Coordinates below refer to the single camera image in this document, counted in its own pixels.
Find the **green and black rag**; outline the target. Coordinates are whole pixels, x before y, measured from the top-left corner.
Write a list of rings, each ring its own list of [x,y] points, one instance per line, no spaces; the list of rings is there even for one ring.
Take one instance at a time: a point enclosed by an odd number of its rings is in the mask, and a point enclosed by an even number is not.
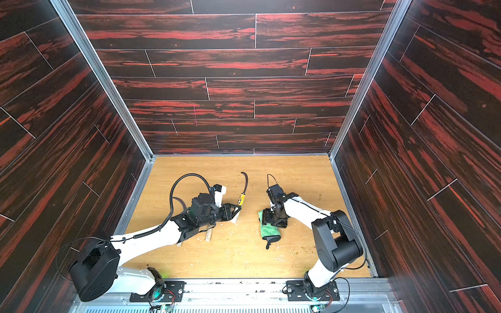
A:
[[[266,249],[268,250],[272,243],[278,242],[281,239],[281,233],[279,231],[279,228],[265,223],[264,210],[259,211],[258,216],[260,221],[260,233],[262,239],[264,241],[267,241]]]

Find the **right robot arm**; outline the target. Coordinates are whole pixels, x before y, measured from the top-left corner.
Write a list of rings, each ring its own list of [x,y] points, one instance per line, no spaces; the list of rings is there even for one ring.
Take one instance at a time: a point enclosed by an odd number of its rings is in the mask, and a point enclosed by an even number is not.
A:
[[[339,300],[333,278],[342,269],[363,256],[360,236],[343,211],[326,211],[304,201],[296,193],[287,194],[278,185],[267,189],[270,208],[260,212],[262,237],[267,246],[280,240],[278,228],[286,228],[289,219],[296,219],[313,232],[318,261],[302,280],[287,283],[291,301],[321,300],[330,296]]]

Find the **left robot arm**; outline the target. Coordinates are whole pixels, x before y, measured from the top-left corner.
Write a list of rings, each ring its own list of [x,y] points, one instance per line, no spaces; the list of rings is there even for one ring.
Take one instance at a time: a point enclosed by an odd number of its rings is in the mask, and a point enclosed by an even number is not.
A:
[[[161,276],[153,268],[137,270],[124,263],[152,250],[182,243],[205,232],[220,221],[235,219],[245,199],[223,203],[223,192],[200,194],[191,206],[172,217],[164,227],[154,226],[109,239],[92,238],[78,253],[69,274],[81,301],[88,302],[106,293],[150,293]]]

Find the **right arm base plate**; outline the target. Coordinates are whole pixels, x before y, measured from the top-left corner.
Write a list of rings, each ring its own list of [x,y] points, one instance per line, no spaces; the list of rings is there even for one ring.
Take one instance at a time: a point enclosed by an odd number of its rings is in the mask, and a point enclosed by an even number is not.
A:
[[[289,301],[339,301],[337,284],[330,281],[323,287],[315,287],[309,280],[287,280],[282,292]]]

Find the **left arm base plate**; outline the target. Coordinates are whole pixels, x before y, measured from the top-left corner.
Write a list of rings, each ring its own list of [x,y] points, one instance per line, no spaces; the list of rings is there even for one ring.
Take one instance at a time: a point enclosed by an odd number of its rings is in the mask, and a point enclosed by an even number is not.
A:
[[[129,301],[132,303],[177,303],[181,302],[185,289],[185,281],[165,280],[157,282],[145,295],[132,293]]]

